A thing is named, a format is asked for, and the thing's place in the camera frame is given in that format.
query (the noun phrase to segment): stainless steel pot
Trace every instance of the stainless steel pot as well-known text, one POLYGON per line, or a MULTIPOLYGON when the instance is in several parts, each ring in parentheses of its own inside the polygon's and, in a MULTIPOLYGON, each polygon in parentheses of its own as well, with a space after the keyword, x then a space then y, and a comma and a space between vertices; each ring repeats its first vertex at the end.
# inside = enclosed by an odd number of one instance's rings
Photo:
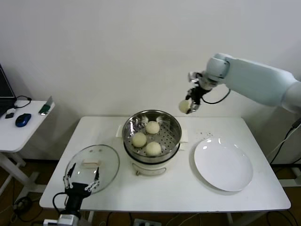
POLYGON ((130 117, 122 130, 124 147, 134 160, 144 164, 160 164, 171 159, 180 147, 182 130, 179 122, 170 114, 159 110, 146 110, 138 112, 130 117), (160 125, 157 134, 148 134, 145 126, 149 121, 156 121, 160 125), (142 132, 147 137, 147 143, 156 141, 161 145, 161 154, 158 156, 147 156, 145 146, 134 147, 132 136, 142 132))

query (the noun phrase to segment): blue mouse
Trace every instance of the blue mouse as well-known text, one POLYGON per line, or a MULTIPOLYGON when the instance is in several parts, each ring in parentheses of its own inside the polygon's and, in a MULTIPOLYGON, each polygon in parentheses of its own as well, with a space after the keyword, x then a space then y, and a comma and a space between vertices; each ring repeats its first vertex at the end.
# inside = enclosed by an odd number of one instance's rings
POLYGON ((17 119, 16 119, 16 126, 17 127, 23 127, 26 126, 28 123, 29 119, 32 117, 32 114, 21 114, 17 119))

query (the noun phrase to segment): robotic arm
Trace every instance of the robotic arm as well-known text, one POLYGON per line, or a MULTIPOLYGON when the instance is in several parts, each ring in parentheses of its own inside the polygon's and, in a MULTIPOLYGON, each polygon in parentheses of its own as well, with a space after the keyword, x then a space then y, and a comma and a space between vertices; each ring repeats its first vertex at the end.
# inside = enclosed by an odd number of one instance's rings
POLYGON ((194 87, 179 105, 186 114, 195 112, 202 96, 222 83, 258 103, 301 113, 301 82, 284 70, 218 53, 209 59, 205 71, 190 72, 188 78, 194 87))

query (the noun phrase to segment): white table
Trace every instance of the white table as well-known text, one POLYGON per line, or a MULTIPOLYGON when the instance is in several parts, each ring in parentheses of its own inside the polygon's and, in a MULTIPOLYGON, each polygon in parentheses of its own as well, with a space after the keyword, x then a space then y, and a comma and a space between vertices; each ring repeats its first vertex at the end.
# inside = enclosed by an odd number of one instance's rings
MULTIPOLYGON (((28 101, 18 100, 16 105, 23 106, 26 103, 28 103, 28 101)), ((26 107, 18 108, 13 118, 5 119, 5 114, 0 117, 0 166, 10 174, 0 188, 0 195, 3 193, 12 177, 16 178, 24 185, 24 188, 19 194, 18 199, 26 196, 29 192, 42 193, 46 187, 45 185, 37 185, 34 183, 39 175, 37 172, 34 172, 30 177, 27 177, 19 169, 20 166, 25 166, 26 163, 19 155, 16 154, 16 152, 20 151, 24 147, 40 124, 48 116, 48 114, 40 115, 38 113, 45 103, 46 101, 33 100, 26 107), (19 115, 24 113, 30 113, 32 114, 32 117, 26 126, 19 128, 15 125, 15 121, 19 115), (12 163, 3 153, 6 153, 6 155, 13 158, 17 164, 15 165, 12 163)), ((54 106, 55 104, 53 103, 49 111, 51 111, 54 106)))
MULTIPOLYGON (((112 146, 120 156, 120 169, 103 191, 84 199, 83 210, 137 212, 241 212, 285 210, 291 207, 282 186, 241 118, 177 118, 187 129, 189 143, 172 159, 172 170, 160 176, 136 176, 117 128, 127 117, 83 117, 77 125, 40 200, 53 208, 52 197, 64 191, 63 174, 74 154, 96 144, 112 146), (226 138, 240 146, 251 160, 254 176, 241 192, 225 192, 201 178, 193 162, 197 143, 209 137, 226 138)), ((64 195, 55 202, 64 208, 64 195)), ((247 225, 263 213, 242 217, 233 225, 247 225)))

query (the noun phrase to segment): floor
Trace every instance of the floor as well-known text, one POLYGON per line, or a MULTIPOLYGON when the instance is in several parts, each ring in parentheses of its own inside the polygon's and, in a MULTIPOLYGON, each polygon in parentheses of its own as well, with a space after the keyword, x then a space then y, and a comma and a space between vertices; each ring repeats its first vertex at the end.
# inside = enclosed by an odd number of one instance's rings
MULTIPOLYGON (((27 175, 30 175, 33 171, 39 171, 40 176, 37 180, 38 184, 46 184, 51 175, 54 171, 56 163, 53 162, 27 162, 27 165, 22 168, 23 172, 27 175)), ((5 181, 8 173, 0 168, 0 185, 5 181)), ((293 173, 290 169, 282 169, 277 172, 277 177, 279 179, 282 178, 293 178, 293 173)), ((16 198, 19 192, 22 190, 22 185, 15 181, 15 195, 16 198)), ((292 203, 292 208, 290 211, 296 217, 299 224, 301 224, 301 187, 300 188, 285 188, 285 192, 287 193, 289 199, 292 203)), ((30 194, 30 197, 33 200, 38 200, 40 194, 30 194)), ((16 219, 14 223, 11 223, 11 218, 14 220, 13 210, 12 208, 8 208, 6 211, 3 210, 12 204, 13 200, 13 181, 5 189, 4 193, 0 196, 0 226, 30 226, 31 222, 24 223, 19 219, 16 219)), ((23 215, 23 220, 31 219, 32 217, 36 216, 36 214, 41 210, 39 206, 39 202, 33 203, 32 208, 23 215)), ((293 222, 293 219, 289 215, 287 211, 283 211, 283 213, 289 217, 292 221, 292 225, 296 225, 293 222)), ((87 215, 88 213, 82 212, 82 216, 87 215)), ((100 224, 101 221, 106 221, 109 213, 108 212, 97 212, 94 215, 93 225, 94 226, 104 226, 105 224, 100 224)), ((242 214, 236 213, 233 215, 233 218, 238 218, 242 214)), ((132 213, 132 218, 140 218, 140 219, 148 219, 152 221, 161 222, 163 226, 167 224, 167 222, 172 219, 173 217, 177 216, 177 214, 172 213, 132 213)), ((171 221, 168 226, 178 226, 181 224, 182 221, 185 219, 193 216, 193 214, 180 214, 171 221)), ((223 213, 215 213, 215 214, 200 214, 201 218, 201 225, 202 226, 225 226, 227 225, 227 218, 226 214, 223 213)), ((194 216, 190 220, 187 220, 182 226, 198 226, 200 225, 199 216, 194 216)), ((42 213, 35 219, 35 221, 41 221, 45 218, 48 219, 57 219, 57 213, 54 210, 43 210, 42 213)), ((290 223, 280 214, 278 213, 271 213, 269 215, 271 226, 289 226, 290 223)), ((110 226, 129 226, 130 225, 130 215, 129 213, 112 213, 109 217, 109 225, 110 226)), ((268 226, 266 215, 262 216, 258 220, 254 221, 250 226, 268 226)))

